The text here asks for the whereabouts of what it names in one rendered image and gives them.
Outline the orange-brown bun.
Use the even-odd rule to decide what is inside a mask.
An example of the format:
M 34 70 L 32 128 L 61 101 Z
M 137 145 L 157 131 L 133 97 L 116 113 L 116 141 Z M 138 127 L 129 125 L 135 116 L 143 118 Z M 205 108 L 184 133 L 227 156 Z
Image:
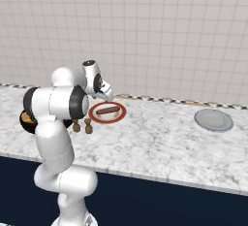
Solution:
M 21 119 L 26 123 L 35 123 L 34 120 L 31 119 L 31 117 L 27 113 L 21 114 Z

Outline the dark blue cabinet front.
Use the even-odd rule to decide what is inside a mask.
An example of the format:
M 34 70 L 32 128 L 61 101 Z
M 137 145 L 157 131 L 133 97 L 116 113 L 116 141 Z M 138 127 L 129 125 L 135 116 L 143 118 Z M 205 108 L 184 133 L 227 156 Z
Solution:
M 57 195 L 34 184 L 36 162 L 0 157 L 0 222 L 50 226 Z M 98 174 L 85 199 L 99 226 L 248 226 L 248 197 Z

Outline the grey plate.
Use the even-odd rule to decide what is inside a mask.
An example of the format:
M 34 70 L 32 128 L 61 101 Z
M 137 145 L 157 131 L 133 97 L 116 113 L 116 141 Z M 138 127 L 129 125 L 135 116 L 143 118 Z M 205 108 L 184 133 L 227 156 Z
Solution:
M 197 111 L 194 120 L 201 128 L 211 132 L 227 132 L 233 128 L 232 118 L 218 110 L 202 109 Z

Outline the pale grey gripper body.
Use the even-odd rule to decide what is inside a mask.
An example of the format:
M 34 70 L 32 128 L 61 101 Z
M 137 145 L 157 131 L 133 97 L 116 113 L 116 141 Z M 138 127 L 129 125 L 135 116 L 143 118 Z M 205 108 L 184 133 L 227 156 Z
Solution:
M 100 91 L 98 92 L 98 97 L 106 102 L 111 102 L 114 99 L 114 94 L 111 90 L 111 86 L 104 82 Z

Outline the brown sausage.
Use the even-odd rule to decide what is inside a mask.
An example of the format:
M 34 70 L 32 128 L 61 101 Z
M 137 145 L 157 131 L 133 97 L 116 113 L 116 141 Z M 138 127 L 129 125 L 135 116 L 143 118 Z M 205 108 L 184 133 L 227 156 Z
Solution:
M 116 113 L 119 112 L 120 108 L 118 106 L 107 107 L 96 111 L 96 114 L 106 114 L 106 113 Z

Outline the red-rimmed white plate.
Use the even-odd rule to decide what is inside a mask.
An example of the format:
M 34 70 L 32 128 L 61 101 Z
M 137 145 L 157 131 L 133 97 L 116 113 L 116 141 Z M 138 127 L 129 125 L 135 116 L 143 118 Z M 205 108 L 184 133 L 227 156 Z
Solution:
M 106 113 L 106 114 L 96 114 L 97 110 L 118 106 L 120 108 L 119 112 L 116 113 Z M 126 115 L 126 108 L 117 102 L 102 102 L 92 106 L 88 112 L 89 117 L 100 124 L 112 124 L 120 121 Z

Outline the black bowl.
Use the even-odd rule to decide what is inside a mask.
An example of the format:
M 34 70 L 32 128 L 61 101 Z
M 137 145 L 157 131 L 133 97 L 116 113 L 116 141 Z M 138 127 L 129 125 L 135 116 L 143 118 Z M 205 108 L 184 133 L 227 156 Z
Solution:
M 25 131 L 32 134 L 58 134 L 73 124 L 71 119 L 59 119 L 55 115 L 49 114 L 40 114 L 37 117 L 32 117 L 28 114 L 35 123 L 26 123 L 21 119 L 22 113 L 28 114 L 28 112 L 22 111 L 19 115 L 19 123 Z

